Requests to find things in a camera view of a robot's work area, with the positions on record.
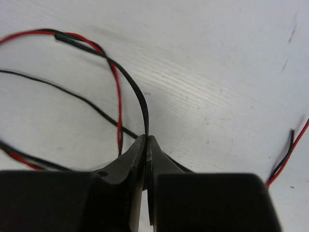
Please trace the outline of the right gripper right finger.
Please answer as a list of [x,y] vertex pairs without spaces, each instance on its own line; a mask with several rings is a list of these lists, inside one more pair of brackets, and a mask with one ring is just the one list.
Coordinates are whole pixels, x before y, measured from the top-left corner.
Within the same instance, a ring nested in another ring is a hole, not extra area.
[[147,141],[149,220],[156,232],[279,232],[263,181],[251,173],[190,173]]

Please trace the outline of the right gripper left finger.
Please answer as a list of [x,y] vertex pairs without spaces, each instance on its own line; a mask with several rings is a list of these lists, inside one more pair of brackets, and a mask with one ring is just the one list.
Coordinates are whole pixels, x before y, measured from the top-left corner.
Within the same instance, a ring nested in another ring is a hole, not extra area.
[[136,232],[146,137],[104,168],[81,171],[2,171],[3,232]]

